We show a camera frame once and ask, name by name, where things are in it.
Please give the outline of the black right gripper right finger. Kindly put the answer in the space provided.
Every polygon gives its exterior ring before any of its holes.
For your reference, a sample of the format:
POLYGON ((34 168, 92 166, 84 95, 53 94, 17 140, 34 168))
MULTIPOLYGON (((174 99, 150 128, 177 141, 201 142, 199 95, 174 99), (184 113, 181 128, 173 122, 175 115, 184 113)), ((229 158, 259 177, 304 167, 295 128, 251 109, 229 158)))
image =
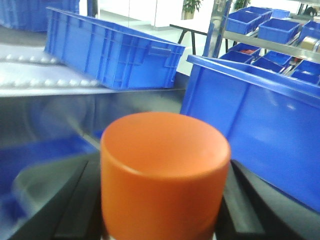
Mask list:
POLYGON ((301 240, 264 203, 245 176, 245 167, 232 160, 215 227, 217 240, 301 240))

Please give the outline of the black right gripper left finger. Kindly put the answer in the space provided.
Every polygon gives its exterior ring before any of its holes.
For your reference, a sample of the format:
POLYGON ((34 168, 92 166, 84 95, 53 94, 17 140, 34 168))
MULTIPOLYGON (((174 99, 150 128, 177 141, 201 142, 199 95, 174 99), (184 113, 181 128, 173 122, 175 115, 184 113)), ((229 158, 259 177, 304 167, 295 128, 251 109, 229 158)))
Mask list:
POLYGON ((100 179, 98 152, 26 167, 12 183, 22 216, 8 239, 101 239, 100 179))

